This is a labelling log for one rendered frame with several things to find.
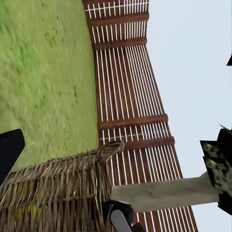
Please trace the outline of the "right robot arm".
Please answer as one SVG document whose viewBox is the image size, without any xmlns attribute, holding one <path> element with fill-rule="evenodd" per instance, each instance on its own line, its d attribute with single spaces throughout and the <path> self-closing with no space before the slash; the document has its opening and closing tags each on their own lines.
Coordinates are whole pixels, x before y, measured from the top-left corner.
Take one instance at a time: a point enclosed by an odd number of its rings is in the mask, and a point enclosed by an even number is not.
<svg viewBox="0 0 232 232">
<path fill-rule="evenodd" d="M 101 201 L 104 224 L 109 214 L 110 204 L 114 204 L 110 214 L 110 221 L 116 232 L 145 232 L 140 222 L 132 226 L 134 211 L 131 204 L 124 201 Z M 87 205 L 89 206 L 89 198 L 87 198 Z M 51 203 L 51 207 L 53 207 L 53 203 Z M 65 201 L 63 201 L 63 209 L 65 211 Z M 94 219 L 93 198 L 91 199 L 91 219 Z"/>
</svg>

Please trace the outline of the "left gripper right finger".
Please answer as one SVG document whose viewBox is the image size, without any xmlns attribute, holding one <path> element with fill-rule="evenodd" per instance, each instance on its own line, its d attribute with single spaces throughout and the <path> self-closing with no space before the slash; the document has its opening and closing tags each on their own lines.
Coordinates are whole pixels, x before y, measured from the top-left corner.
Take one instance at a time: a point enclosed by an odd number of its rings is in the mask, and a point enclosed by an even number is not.
<svg viewBox="0 0 232 232">
<path fill-rule="evenodd" d="M 232 130 L 220 129 L 217 146 L 232 167 Z"/>
</svg>

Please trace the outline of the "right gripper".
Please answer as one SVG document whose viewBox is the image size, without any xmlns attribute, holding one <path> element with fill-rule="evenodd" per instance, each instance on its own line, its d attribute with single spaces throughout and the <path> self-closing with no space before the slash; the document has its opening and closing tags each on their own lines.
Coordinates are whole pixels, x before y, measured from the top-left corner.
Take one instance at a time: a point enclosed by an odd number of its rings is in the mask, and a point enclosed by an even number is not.
<svg viewBox="0 0 232 232">
<path fill-rule="evenodd" d="M 87 198 L 87 205 L 89 206 L 89 198 Z M 53 203 L 51 203 L 51 207 L 53 207 Z M 63 209 L 65 211 L 65 201 L 63 201 Z M 94 219 L 94 205 L 93 198 L 91 199 L 91 219 Z"/>
</svg>

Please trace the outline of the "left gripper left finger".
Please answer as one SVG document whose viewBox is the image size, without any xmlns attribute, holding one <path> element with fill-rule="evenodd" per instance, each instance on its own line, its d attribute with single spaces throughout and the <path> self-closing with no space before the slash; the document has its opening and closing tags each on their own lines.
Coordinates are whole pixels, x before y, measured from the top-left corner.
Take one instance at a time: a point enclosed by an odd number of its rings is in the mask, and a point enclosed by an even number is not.
<svg viewBox="0 0 232 232">
<path fill-rule="evenodd" d="M 0 134 L 0 186 L 25 148 L 21 129 Z"/>
</svg>

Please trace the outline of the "wicker basket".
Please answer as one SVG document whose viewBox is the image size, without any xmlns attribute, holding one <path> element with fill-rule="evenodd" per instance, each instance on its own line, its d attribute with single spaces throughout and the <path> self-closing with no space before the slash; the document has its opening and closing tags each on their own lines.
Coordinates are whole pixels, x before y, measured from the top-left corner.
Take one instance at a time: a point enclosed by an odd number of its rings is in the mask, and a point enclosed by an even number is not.
<svg viewBox="0 0 232 232">
<path fill-rule="evenodd" d="M 10 170 L 0 186 L 0 232 L 116 232 L 110 221 L 114 204 L 110 204 L 104 224 L 101 201 L 112 200 L 112 185 L 107 162 L 113 158 L 112 155 L 121 153 L 124 145 L 122 140 L 114 140 L 98 149 L 86 150 L 85 153 L 53 158 L 46 162 L 30 164 L 25 168 L 22 166 Z M 113 148 L 115 150 L 108 154 L 104 151 Z M 25 185 L 21 192 L 22 184 Z M 18 205 L 22 194 L 22 202 Z M 38 200 L 35 203 L 37 195 Z M 11 204 L 7 207 L 11 197 Z M 87 198 L 89 198 L 89 206 Z M 91 219 L 92 198 L 93 220 Z M 65 201 L 65 211 L 63 201 Z M 42 204 L 41 216 L 40 204 Z M 46 204 L 48 207 L 45 210 Z M 6 210 L 8 210 L 8 218 L 5 223 Z"/>
</svg>

